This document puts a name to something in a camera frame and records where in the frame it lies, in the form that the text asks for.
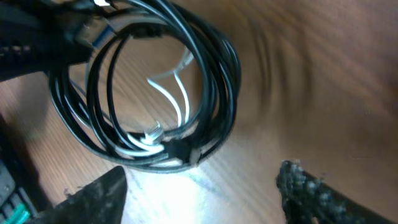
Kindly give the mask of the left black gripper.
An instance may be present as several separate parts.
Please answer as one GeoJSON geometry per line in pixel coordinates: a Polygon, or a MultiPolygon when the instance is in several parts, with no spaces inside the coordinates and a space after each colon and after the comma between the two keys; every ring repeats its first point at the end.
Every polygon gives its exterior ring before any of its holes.
{"type": "Polygon", "coordinates": [[[83,32],[102,13],[94,1],[1,1],[1,81],[87,62],[83,32]]]}

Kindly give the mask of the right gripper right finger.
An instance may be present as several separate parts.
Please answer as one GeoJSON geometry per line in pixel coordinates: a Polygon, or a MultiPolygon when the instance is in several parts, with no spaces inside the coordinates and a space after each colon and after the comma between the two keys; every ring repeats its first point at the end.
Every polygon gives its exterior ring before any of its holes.
{"type": "Polygon", "coordinates": [[[392,223],[352,201],[292,161],[283,161],[276,177],[286,224],[392,223]]]}

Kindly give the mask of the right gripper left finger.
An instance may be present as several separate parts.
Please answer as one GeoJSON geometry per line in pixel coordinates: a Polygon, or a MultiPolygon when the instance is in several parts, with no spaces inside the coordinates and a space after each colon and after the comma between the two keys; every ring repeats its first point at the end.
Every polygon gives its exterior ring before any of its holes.
{"type": "Polygon", "coordinates": [[[30,223],[120,224],[126,194],[124,168],[116,166],[30,223]]]}

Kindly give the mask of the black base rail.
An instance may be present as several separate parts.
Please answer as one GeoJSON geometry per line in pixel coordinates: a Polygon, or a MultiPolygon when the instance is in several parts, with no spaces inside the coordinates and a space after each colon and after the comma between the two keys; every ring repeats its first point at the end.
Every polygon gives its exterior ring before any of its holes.
{"type": "Polygon", "coordinates": [[[1,133],[1,224],[23,224],[46,210],[49,201],[1,133]]]}

